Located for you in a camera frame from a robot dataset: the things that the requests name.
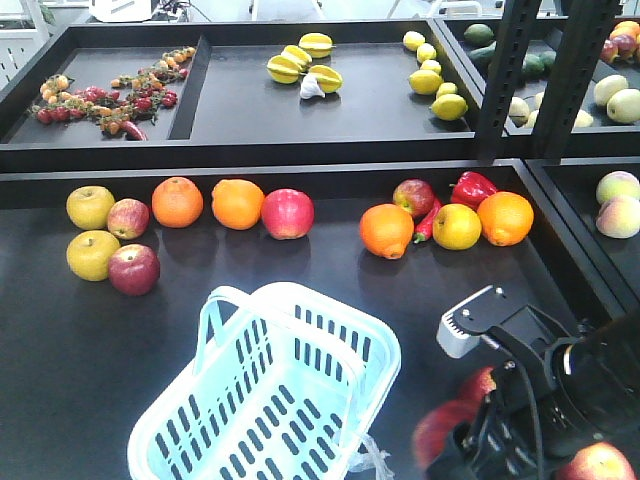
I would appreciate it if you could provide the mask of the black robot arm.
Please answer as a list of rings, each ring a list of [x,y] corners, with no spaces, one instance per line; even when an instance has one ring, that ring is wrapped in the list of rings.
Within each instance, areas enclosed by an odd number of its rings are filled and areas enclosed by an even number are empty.
[[[450,430],[429,479],[546,479],[577,453],[639,426],[639,313],[549,348],[540,393],[523,363],[494,370],[475,417]]]

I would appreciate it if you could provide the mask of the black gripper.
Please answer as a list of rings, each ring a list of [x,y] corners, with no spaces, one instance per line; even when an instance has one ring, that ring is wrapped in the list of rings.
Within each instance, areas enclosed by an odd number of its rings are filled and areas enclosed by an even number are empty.
[[[446,433],[428,478],[543,479],[599,434],[579,371],[586,344],[541,310],[458,304],[442,315],[436,339],[452,358],[484,343],[506,360],[475,417]]]

